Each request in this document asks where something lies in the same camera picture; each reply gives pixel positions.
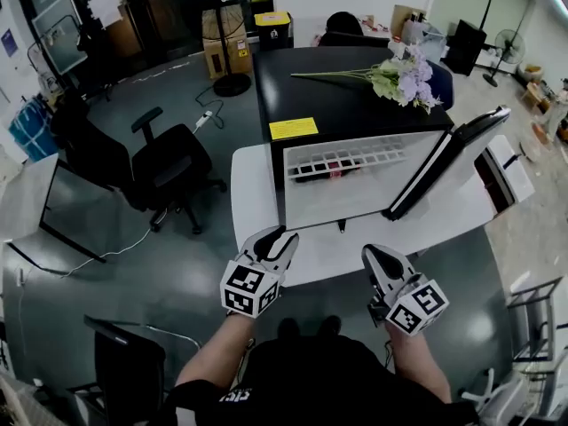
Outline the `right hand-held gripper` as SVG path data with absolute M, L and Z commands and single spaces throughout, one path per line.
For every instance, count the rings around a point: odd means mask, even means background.
M 395 249 L 378 244 L 365 245 L 361 259 L 372 285 L 384 291 L 384 282 L 405 281 L 401 287 L 387 287 L 387 293 L 377 293 L 367 305 L 376 326 L 390 323 L 407 336 L 415 336 L 438 319 L 449 306 L 449 300 L 435 280 L 412 276 L 414 267 L 408 258 Z

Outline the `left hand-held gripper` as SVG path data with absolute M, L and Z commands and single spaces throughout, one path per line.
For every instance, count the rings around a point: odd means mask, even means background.
M 299 245 L 299 234 L 294 233 L 276 256 L 269 256 L 286 230 L 275 225 L 251 235 L 228 262 L 220 282 L 221 304 L 227 311 L 258 318 L 278 298 L 283 273 Z

